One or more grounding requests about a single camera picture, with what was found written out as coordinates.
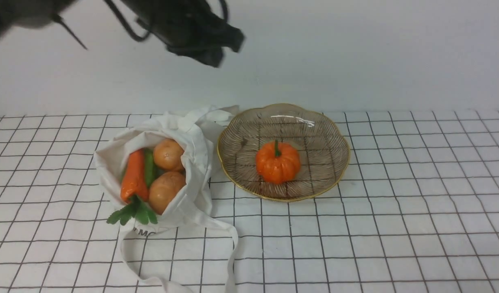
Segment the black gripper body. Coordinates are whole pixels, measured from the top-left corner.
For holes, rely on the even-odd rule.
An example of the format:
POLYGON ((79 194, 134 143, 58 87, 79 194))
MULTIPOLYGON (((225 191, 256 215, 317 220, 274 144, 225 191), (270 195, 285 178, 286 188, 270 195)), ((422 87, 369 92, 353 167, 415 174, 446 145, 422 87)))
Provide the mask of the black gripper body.
POLYGON ((224 48, 240 52, 245 41, 243 32, 229 24, 225 0, 219 2, 222 15, 212 11, 206 0, 125 0, 125 6, 137 16, 144 30, 138 35, 125 18, 123 28, 132 39, 144 42, 155 36, 168 52, 192 58, 204 65, 219 68, 224 48))

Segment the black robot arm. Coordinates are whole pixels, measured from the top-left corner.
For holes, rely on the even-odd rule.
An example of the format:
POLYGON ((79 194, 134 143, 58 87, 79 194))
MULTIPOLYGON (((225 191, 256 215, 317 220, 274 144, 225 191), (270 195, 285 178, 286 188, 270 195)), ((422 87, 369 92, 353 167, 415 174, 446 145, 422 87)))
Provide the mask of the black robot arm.
MULTIPOLYGON (((229 24, 225 0, 219 2, 221 15, 214 13, 206 0, 123 1, 137 16, 136 22, 145 30, 144 35, 136 34, 112 0, 105 3, 134 41, 144 42, 155 36, 168 52, 214 68, 221 66, 223 48, 240 52, 245 41, 243 32, 229 24)), ((13 26, 42 29, 59 24, 83 45, 61 17, 61 12, 71 4, 71 0, 0 0, 0 37, 13 26)))

